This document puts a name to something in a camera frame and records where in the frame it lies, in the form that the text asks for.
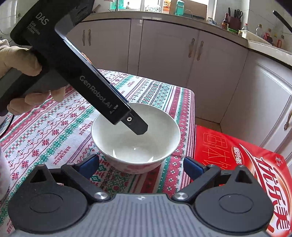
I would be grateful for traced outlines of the gloved left hand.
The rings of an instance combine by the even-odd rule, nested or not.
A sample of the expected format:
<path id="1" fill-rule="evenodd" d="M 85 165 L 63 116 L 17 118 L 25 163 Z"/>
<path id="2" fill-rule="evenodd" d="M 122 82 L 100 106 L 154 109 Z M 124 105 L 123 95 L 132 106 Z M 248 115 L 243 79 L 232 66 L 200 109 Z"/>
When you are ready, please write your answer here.
<path id="1" fill-rule="evenodd" d="M 42 71 L 37 76 L 31 77 L 11 68 L 1 78 L 1 116 L 8 113 L 6 106 L 14 98 L 24 98 L 30 93 L 57 90 L 68 85 L 68 82 L 37 50 L 31 48 L 29 52 L 37 57 L 42 65 Z"/>

